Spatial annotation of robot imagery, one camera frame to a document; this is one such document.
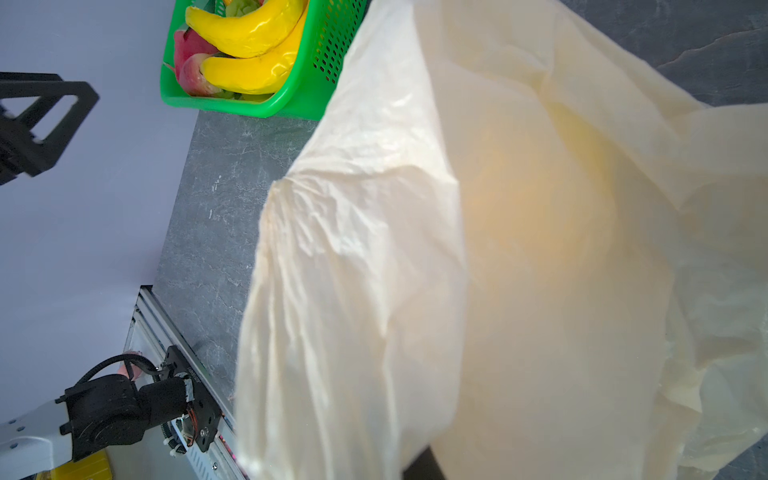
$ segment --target green plastic basket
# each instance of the green plastic basket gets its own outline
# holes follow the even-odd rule
[[[319,120],[336,89],[344,55],[362,22],[367,0],[310,0],[296,64],[285,85],[262,101],[191,97],[184,93],[174,73],[162,67],[160,95],[173,107],[222,111],[250,117],[307,118]],[[174,63],[174,32],[184,26],[184,12],[190,5],[223,14],[220,0],[176,0],[170,20],[163,61]]]

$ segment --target cream plastic bag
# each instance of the cream plastic bag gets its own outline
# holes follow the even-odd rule
[[[242,465],[714,477],[768,432],[766,131],[557,2],[375,0],[261,217]]]

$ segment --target gray stone surface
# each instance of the gray stone surface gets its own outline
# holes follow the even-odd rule
[[[207,111],[197,118],[152,291],[225,396],[266,193],[315,124]]]
[[[701,101],[768,101],[768,0],[563,1]],[[314,126],[210,112],[197,119],[154,292],[225,395],[266,192]],[[768,480],[764,447],[717,480]]]
[[[700,101],[768,101],[766,0],[562,1]]]

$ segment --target wall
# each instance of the wall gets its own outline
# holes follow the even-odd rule
[[[171,0],[3,0],[0,68],[101,100],[52,170],[0,187],[0,420],[122,350],[152,283],[196,111],[158,91]]]
[[[107,447],[113,480],[194,480],[197,474],[184,455],[171,457],[160,427],[147,430],[133,445]]]

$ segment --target banana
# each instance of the banana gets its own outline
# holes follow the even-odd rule
[[[269,0],[242,17],[220,17],[187,7],[187,25],[227,55],[251,58],[276,47],[296,26],[304,0]]]
[[[266,5],[276,1],[269,0]],[[260,57],[210,57],[203,61],[200,71],[209,83],[224,90],[242,94],[273,94],[285,84],[296,63],[305,22],[306,10],[288,38]]]

